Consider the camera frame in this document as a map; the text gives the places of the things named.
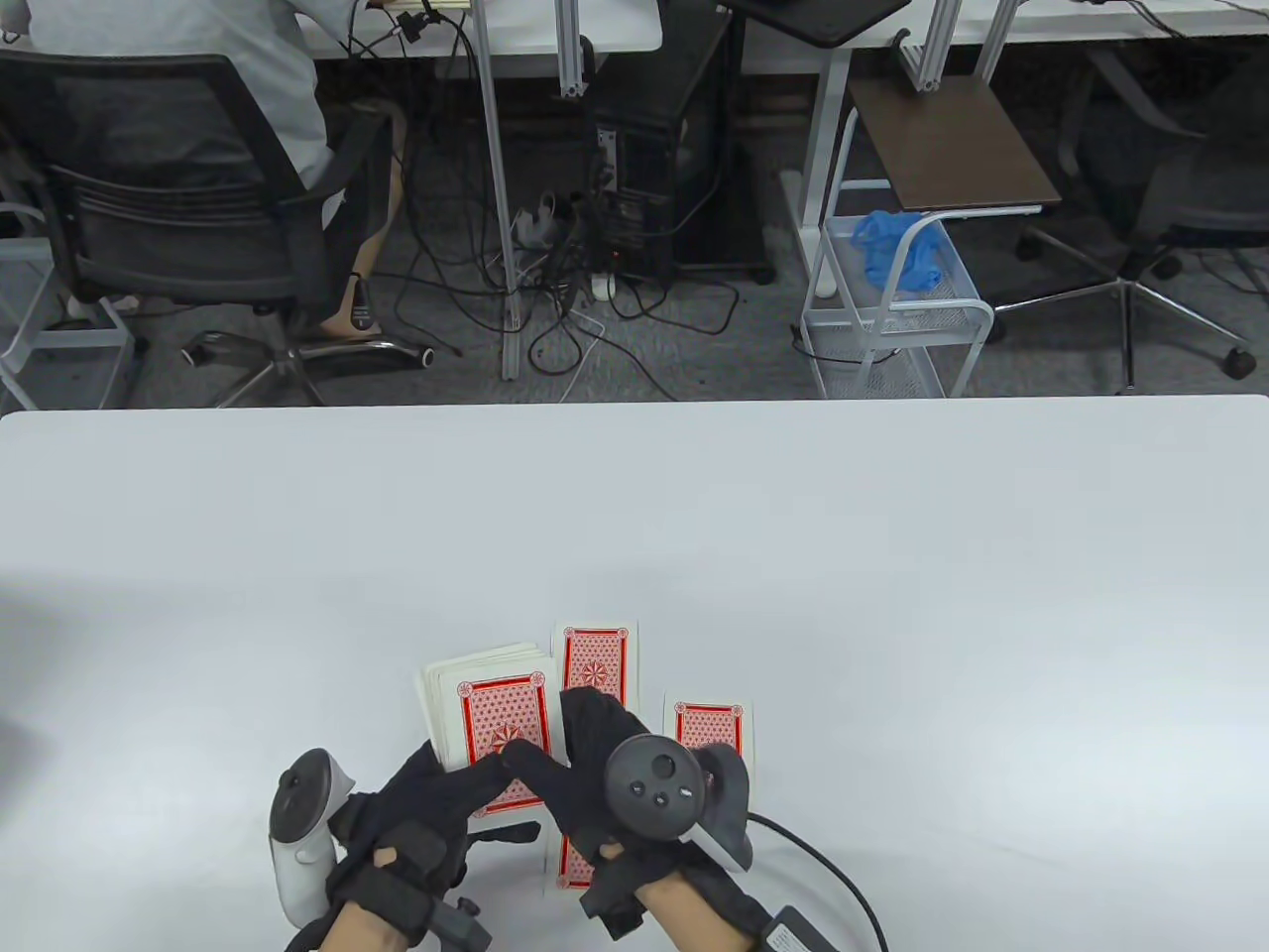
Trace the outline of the person's right hand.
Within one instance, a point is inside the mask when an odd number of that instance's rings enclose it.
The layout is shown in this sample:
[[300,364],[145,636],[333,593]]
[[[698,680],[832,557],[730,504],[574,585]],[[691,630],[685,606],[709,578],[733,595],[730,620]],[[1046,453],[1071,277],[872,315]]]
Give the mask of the person's right hand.
[[680,951],[758,949],[770,911],[744,894],[725,866],[695,844],[640,836],[607,805],[604,772],[621,743],[646,734],[642,721],[594,685],[560,696],[570,765],[514,740],[500,759],[543,798],[561,834],[593,867],[602,902],[584,902],[613,941],[651,915]]

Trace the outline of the person's left hand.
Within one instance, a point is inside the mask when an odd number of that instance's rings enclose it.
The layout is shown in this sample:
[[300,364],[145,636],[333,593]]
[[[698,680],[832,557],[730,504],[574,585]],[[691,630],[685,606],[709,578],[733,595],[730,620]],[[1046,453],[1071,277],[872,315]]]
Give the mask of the person's left hand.
[[443,949],[486,949],[477,908],[447,902],[467,875],[473,843],[527,844],[539,823],[472,833],[473,812],[503,796],[511,776],[499,757],[448,772],[425,744],[376,793],[354,795],[338,812],[345,852],[329,875],[331,902],[308,938],[317,951],[404,951],[434,934]]

